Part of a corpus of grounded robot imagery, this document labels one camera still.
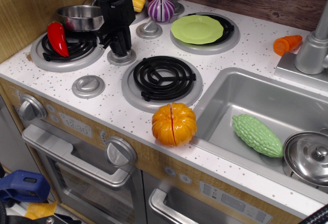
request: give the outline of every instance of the faucet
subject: faucet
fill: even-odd
[[[328,1],[316,31],[307,36],[297,54],[295,67],[305,74],[319,74],[328,67]]]
[[[317,28],[305,39],[297,54],[285,52],[276,76],[328,92],[328,1]]]

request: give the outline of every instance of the cooking pot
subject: cooking pot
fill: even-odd
[[[283,145],[283,169],[301,182],[328,193],[328,135],[298,132]]]
[[[104,23],[99,6],[75,5],[65,6],[57,10],[57,17],[64,28],[70,31],[96,31]]]

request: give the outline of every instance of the drawer handle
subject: drawer handle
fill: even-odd
[[[74,148],[71,143],[35,125],[29,125],[23,131],[22,137],[28,145],[38,152],[45,153],[51,159],[78,171],[92,180],[100,182],[110,189],[119,190],[130,179],[129,173],[122,169],[117,169],[114,174],[108,174],[72,155]]]
[[[164,204],[167,194],[160,190],[155,189],[149,197],[150,208],[160,216],[168,219],[175,224],[198,224],[197,222],[189,219],[181,213],[167,207]]]

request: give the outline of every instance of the orange pumpkin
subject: orange pumpkin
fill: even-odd
[[[152,131],[165,146],[189,143],[197,132],[196,115],[185,104],[168,104],[156,111],[152,119]]]

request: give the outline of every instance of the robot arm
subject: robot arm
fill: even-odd
[[[125,56],[131,50],[129,26],[135,20],[132,0],[97,0],[104,24],[96,32],[100,43],[114,54]]]

